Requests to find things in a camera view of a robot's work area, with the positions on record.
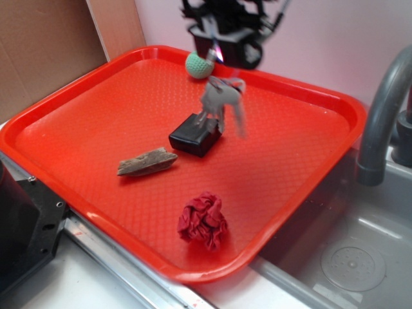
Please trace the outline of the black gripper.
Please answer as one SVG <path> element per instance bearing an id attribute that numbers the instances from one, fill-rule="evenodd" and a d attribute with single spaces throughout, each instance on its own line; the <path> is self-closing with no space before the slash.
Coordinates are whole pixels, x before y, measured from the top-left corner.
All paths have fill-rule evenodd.
<path id="1" fill-rule="evenodd" d="M 258 42 L 267 40 L 283 19 L 283 7 L 274 18 L 265 12 L 264 1 L 253 1 L 249 12 L 239 1 L 183 1 L 182 14 L 192 19 L 188 32 L 193 36 L 196 52 L 208 63 L 222 61 L 218 41 L 223 43 L 223 63 L 232 68 L 254 70 L 262 60 Z"/>

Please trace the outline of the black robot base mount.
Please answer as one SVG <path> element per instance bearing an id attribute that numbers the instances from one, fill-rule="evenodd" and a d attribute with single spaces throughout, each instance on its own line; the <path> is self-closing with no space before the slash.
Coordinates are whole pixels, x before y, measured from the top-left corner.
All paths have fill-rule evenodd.
<path id="1" fill-rule="evenodd" d="M 1 298 L 56 255 L 67 203 L 39 180 L 15 180 L 1 164 Z"/>

